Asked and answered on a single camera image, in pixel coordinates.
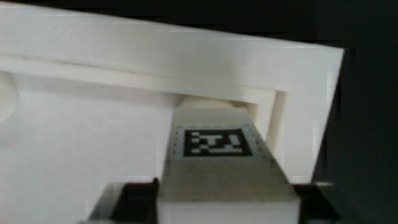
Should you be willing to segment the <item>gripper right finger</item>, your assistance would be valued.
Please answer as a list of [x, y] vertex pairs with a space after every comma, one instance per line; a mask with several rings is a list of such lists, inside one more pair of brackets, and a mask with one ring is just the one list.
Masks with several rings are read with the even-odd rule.
[[293, 185], [301, 197], [299, 224], [341, 224], [341, 215], [325, 196], [333, 187], [327, 182]]

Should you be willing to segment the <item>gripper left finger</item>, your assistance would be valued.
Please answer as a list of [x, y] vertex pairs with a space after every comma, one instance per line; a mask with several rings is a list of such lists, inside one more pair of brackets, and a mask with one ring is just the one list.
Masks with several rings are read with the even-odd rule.
[[82, 224], [158, 224], [158, 179], [139, 183], [112, 183]]

